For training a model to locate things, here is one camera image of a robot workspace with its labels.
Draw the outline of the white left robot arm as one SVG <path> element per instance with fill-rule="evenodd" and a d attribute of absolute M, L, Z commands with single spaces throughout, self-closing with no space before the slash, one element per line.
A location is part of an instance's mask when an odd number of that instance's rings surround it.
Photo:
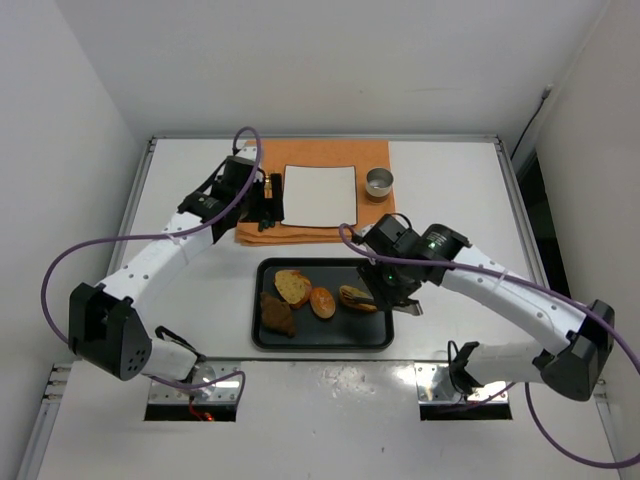
<path fill-rule="evenodd" d="M 241 222 L 259 222 L 269 203 L 261 171 L 262 143 L 232 147 L 221 167 L 189 193 L 164 230 L 117 271 L 70 295 L 68 346 L 121 381 L 138 375 L 180 390 L 196 390 L 204 357 L 169 333 L 144 326 L 151 303 L 199 254 Z"/>

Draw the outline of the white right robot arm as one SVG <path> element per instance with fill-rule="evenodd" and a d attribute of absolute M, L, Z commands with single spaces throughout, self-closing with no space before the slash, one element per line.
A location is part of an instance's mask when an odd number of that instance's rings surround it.
<path fill-rule="evenodd" d="M 419 316 L 422 308 L 412 295 L 431 283 L 481 304 L 530 336 L 502 346 L 465 343 L 448 362 L 450 389 L 470 395 L 495 381 L 531 382 L 574 401 L 591 397 L 614 343 L 608 330 L 615 313 L 606 302 L 573 305 L 535 289 L 442 224 L 419 234 L 386 214 L 352 241 L 369 255 L 358 273 L 378 309 Z"/>

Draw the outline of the round golden bun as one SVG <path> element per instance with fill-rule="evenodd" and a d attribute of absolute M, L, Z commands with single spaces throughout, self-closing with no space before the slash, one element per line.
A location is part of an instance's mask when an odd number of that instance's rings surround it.
<path fill-rule="evenodd" d="M 314 287 L 311 290 L 309 302 L 313 313 L 322 320 L 329 320 L 335 314 L 334 297 L 324 287 Z"/>

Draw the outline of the toasted bread slice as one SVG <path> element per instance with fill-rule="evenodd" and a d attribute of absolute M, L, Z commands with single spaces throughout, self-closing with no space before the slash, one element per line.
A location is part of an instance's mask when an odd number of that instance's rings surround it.
<path fill-rule="evenodd" d="M 374 313 L 378 311 L 374 299 L 368 293 L 353 286 L 340 286 L 339 299 L 344 306 L 350 309 L 364 311 L 367 313 Z"/>

